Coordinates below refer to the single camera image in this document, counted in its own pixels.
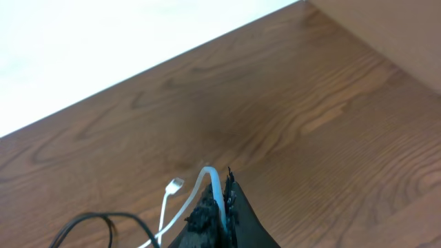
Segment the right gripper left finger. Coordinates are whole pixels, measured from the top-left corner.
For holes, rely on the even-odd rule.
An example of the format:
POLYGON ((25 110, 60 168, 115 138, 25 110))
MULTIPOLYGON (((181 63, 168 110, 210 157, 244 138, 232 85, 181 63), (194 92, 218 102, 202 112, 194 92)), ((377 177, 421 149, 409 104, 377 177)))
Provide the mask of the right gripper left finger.
POLYGON ((169 248, 221 248, 224 247, 224 231, 212 186, 208 185, 191 214, 187 216, 183 230, 171 242, 169 248))

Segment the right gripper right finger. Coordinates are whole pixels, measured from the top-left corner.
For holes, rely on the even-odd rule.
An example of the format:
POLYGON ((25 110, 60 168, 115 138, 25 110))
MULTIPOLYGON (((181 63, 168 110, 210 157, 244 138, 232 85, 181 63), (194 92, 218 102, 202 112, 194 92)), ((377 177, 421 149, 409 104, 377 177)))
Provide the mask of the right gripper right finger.
POLYGON ((280 248, 260 223, 230 167, 225 182, 224 201, 230 247, 280 248))

